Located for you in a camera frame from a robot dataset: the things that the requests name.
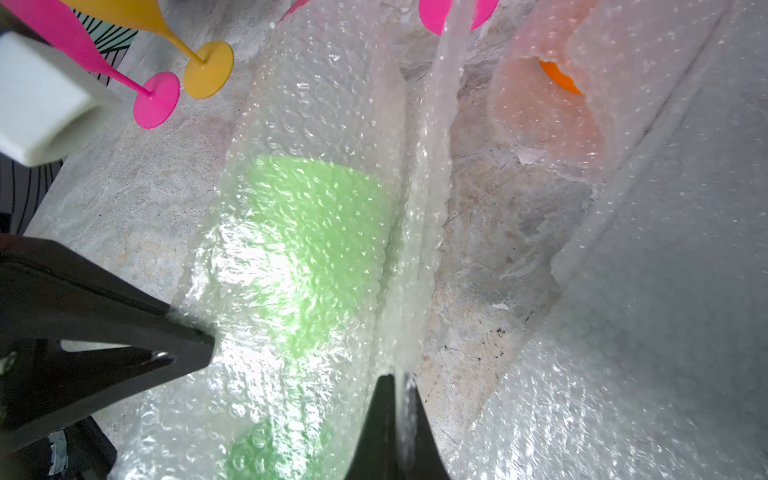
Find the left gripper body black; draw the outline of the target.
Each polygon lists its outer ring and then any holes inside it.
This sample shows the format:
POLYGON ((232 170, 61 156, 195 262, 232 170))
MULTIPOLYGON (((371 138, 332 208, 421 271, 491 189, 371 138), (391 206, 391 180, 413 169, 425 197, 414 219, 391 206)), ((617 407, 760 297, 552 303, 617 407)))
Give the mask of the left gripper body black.
POLYGON ((2 479, 106 479, 113 443, 88 416, 1 458, 2 479))

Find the yellow wine glass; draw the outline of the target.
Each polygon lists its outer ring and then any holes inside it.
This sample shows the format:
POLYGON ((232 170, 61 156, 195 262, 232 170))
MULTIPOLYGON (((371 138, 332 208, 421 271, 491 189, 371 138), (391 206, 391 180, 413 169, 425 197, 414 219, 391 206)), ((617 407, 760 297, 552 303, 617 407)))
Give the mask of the yellow wine glass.
POLYGON ((169 41, 189 58, 184 88, 194 99, 216 94, 229 80, 234 65, 231 46, 210 41, 197 51, 190 49, 168 26, 156 0, 64 0, 67 6, 109 23, 154 33, 169 41))

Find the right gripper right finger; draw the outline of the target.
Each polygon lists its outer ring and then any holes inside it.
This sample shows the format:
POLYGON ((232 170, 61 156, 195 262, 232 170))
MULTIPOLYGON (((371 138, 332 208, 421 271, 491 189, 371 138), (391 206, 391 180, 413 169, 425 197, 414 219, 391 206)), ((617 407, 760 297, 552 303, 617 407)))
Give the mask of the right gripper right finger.
POLYGON ((407 468, 407 478, 416 480, 450 480, 435 443, 428 417, 417 387, 412 389, 415 407, 413 454, 407 468))

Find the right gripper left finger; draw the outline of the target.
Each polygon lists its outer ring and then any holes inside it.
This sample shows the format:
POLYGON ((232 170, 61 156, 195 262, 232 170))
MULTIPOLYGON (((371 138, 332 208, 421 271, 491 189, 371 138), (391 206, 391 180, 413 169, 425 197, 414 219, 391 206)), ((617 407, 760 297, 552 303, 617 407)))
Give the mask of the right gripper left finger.
POLYGON ((397 479, 395 380, 378 378, 346 480, 397 479))

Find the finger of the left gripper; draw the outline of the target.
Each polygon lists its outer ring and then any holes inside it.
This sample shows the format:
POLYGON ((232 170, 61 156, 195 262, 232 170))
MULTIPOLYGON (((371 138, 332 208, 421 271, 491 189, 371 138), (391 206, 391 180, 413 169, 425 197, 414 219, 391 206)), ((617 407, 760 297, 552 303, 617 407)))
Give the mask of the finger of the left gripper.
POLYGON ((1 453, 207 367, 214 338, 52 240, 1 236, 1 453))

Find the green glass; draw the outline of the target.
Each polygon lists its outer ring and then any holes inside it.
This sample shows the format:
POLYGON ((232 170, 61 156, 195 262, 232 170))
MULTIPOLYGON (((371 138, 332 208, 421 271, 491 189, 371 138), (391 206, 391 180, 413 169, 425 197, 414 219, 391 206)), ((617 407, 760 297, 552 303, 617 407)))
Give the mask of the green glass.
POLYGON ((395 380, 398 478, 450 196, 466 36, 404 79, 376 1, 278 24, 172 317, 215 337, 150 390, 115 479, 345 479, 375 384, 395 380))

